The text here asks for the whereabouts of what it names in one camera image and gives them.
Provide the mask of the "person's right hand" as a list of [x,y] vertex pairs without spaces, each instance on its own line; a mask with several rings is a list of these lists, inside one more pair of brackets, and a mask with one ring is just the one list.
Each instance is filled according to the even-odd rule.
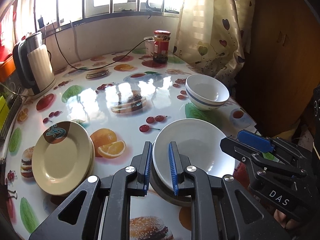
[[292,230],[300,226],[300,222],[297,222],[293,219],[288,219],[287,215],[277,209],[275,210],[273,216],[274,219],[286,230]]

